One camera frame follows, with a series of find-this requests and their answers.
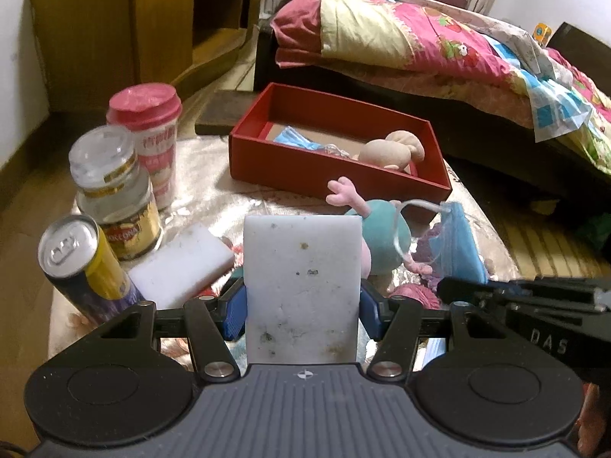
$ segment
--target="glass jar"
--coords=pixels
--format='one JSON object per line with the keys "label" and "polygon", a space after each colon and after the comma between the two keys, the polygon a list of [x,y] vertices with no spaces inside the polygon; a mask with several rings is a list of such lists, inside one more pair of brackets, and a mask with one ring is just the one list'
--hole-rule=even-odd
{"label": "glass jar", "polygon": [[96,127],[68,154],[79,188],[76,204],[100,225],[120,260],[133,260],[154,248],[161,235],[153,186],[141,168],[130,131]]}

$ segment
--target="can pull tab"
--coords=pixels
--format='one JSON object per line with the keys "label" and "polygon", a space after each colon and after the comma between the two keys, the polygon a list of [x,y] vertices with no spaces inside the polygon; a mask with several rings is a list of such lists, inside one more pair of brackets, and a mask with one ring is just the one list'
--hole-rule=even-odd
{"label": "can pull tab", "polygon": [[78,242],[71,234],[62,239],[59,244],[51,250],[50,262],[53,265],[61,264],[76,249]]}

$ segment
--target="gray ribbed panel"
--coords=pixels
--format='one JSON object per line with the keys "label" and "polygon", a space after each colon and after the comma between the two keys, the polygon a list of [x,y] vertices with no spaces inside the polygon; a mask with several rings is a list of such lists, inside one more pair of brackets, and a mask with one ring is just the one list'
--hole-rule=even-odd
{"label": "gray ribbed panel", "polygon": [[[309,370],[306,380],[298,373]],[[420,416],[399,387],[353,365],[255,365],[234,384],[208,387],[167,432],[117,450],[47,442],[34,458],[506,458],[455,441]],[[575,458],[557,443],[520,458]]]}

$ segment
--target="jar lid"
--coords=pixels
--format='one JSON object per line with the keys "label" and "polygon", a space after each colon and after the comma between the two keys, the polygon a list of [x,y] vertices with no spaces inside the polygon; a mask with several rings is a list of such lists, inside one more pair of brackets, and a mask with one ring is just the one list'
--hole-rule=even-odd
{"label": "jar lid", "polygon": [[119,91],[108,103],[106,121],[131,131],[142,131],[178,118],[183,110],[176,89],[169,84],[147,83]]}
{"label": "jar lid", "polygon": [[133,134],[122,126],[96,127],[76,140],[68,160],[78,187],[113,185],[136,162]]}

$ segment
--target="white foam block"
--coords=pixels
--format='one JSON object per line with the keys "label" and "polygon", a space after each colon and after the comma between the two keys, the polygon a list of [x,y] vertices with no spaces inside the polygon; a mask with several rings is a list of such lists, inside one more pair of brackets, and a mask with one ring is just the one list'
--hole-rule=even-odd
{"label": "white foam block", "polygon": [[352,215],[246,217],[248,363],[355,361],[361,235]]}
{"label": "white foam block", "polygon": [[180,308],[227,272],[233,261],[233,251],[198,222],[151,253],[129,271],[129,277],[159,310]]}

